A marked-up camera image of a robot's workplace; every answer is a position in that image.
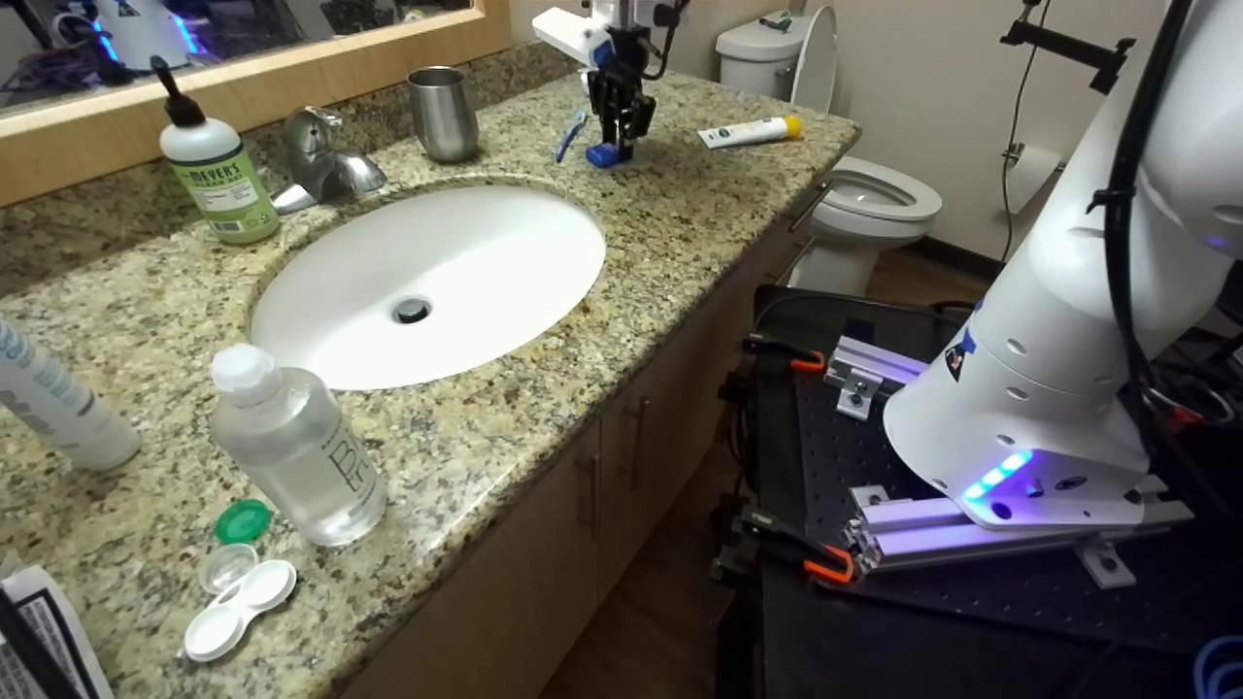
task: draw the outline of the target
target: sink drain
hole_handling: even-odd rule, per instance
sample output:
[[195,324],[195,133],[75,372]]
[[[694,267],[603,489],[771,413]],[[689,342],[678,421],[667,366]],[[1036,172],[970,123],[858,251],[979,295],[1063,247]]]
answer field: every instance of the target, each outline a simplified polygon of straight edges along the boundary
[[431,303],[428,300],[399,300],[397,308],[393,308],[393,320],[399,324],[399,325],[415,325],[415,324],[424,324],[431,316]]

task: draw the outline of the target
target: sink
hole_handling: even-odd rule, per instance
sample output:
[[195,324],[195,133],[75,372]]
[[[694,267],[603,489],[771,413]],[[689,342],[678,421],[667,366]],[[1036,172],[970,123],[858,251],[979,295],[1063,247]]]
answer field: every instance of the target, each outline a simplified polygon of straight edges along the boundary
[[251,342],[329,388],[399,388],[554,325],[606,260],[603,231],[532,185],[448,185],[362,212],[263,288]]

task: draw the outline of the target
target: granite countertop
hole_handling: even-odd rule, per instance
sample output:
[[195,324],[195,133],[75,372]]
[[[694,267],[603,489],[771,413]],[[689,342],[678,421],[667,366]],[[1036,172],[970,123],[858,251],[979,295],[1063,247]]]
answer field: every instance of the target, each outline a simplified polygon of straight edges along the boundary
[[550,165],[558,127],[582,109],[575,79],[483,109],[479,165],[435,168],[412,140],[371,154],[393,179],[386,198],[444,184],[558,189],[606,231],[606,267],[580,312],[493,366],[336,395],[388,474],[388,514],[347,552],[316,552],[277,524],[263,555],[300,567],[300,593],[210,667],[177,659],[181,629],[206,605],[195,576],[213,517],[251,489],[206,434],[206,361],[243,338],[250,303],[281,260],[369,206],[303,210],[251,247],[213,247],[200,225],[172,231],[0,300],[0,316],[141,427],[143,451],[119,474],[90,476],[66,474],[0,413],[0,562],[44,562],[66,588],[118,695],[321,695],[348,678],[858,137],[852,122],[799,113],[804,140],[707,153],[694,127],[781,109],[678,73],[650,95],[661,100],[654,133],[619,172],[582,165],[593,127]]

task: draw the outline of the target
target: lotion bottle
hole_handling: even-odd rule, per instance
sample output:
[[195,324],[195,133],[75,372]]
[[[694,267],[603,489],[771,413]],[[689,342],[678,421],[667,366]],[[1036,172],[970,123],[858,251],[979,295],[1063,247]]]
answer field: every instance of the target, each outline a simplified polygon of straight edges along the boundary
[[225,245],[268,242],[281,231],[281,219],[238,127],[206,117],[186,95],[177,95],[160,53],[151,58],[151,69],[165,89],[162,113],[172,122],[160,133],[160,153],[172,161],[197,212]]
[[79,469],[118,469],[137,431],[46,351],[0,320],[0,404]]
[[216,388],[213,444],[291,528],[320,546],[347,546],[378,528],[386,476],[316,372],[277,366],[257,344],[228,344],[210,361],[210,377]]

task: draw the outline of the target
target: sticker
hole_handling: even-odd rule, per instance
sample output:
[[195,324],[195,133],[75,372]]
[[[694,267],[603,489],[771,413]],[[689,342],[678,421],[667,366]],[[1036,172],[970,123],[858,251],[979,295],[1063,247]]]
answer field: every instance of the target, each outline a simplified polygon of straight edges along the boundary
[[970,330],[962,330],[961,342],[942,351],[946,377],[962,377],[966,354],[975,354]]

